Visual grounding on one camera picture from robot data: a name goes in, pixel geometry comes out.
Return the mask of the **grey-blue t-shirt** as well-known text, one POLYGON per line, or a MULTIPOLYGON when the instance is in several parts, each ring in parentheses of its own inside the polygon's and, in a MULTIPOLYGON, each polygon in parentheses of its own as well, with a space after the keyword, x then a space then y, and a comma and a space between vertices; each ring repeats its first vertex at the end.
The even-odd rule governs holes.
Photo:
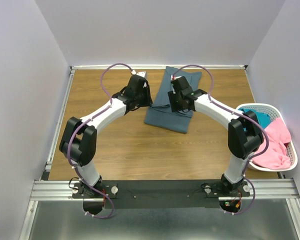
POLYGON ((186 134, 193 116, 193 111, 172 111, 168 96, 168 92, 173 90, 171 77, 173 74, 177 77, 184 76, 192 89, 197 90, 202 73, 200 71, 189 73, 182 70, 178 72, 177 70, 177 68, 170 66, 165 68, 154 102, 146 111, 144 123, 150 126, 186 134))

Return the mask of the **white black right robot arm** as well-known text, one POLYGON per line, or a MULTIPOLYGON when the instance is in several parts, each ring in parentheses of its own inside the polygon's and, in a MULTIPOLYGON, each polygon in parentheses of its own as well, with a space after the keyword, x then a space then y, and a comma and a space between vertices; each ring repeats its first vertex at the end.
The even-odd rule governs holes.
POLYGON ((220 179, 220 191, 231 196, 243 185, 244 174, 253 154, 264 142, 261 126, 252 111, 242 113, 213 99, 205 91, 189 89, 169 91, 173 112, 191 110, 202 113, 220 123, 227 130, 227 145, 231 152, 226 171, 220 179))

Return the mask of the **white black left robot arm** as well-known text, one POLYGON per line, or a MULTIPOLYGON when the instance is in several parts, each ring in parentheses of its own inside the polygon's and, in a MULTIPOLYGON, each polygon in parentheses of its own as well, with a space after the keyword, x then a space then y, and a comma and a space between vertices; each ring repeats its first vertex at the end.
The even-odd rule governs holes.
POLYGON ((71 117, 65 126, 59 150, 67 158, 91 198, 104 194, 102 177, 94 166, 98 134, 116 119, 153 103, 145 71, 133 74, 127 86, 102 107, 82 118, 71 117))

